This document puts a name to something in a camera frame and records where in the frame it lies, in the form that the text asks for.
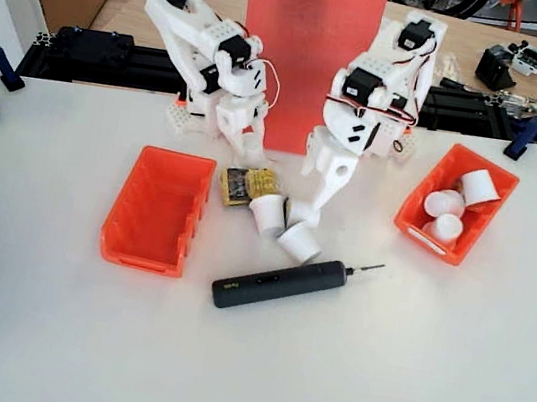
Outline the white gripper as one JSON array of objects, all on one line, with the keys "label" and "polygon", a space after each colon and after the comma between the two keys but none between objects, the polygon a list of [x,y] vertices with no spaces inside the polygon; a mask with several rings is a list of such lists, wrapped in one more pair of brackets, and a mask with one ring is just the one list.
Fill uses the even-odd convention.
[{"label": "white gripper", "polygon": [[346,149],[325,126],[316,126],[307,136],[306,156],[300,169],[302,176],[320,175],[312,208],[321,211],[352,177],[359,157]]},{"label": "white gripper", "polygon": [[[259,97],[239,98],[226,94],[221,97],[216,109],[217,126],[237,157],[264,156],[264,120],[269,106]],[[245,134],[248,127],[252,129],[249,138]]]}]

